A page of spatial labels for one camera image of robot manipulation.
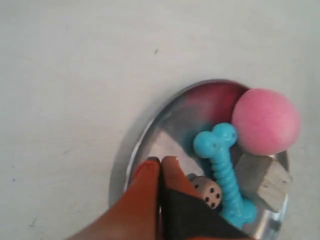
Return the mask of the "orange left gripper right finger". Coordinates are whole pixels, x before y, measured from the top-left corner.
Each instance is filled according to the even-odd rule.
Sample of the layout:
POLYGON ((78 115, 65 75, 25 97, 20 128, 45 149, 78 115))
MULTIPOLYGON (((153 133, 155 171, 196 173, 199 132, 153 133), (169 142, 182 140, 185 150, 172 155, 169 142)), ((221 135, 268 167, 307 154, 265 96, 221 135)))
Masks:
POLYGON ((161 161, 161 215, 165 240, 250 240, 211 210, 183 173, 175 156, 161 161))

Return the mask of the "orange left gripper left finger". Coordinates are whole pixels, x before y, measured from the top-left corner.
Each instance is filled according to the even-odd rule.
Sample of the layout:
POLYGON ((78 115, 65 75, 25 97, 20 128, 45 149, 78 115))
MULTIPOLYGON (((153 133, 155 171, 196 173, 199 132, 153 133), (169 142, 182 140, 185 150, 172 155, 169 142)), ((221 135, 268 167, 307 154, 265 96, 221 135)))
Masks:
POLYGON ((161 165, 149 157, 139 165, 128 189, 103 215, 70 240, 156 240, 161 165))

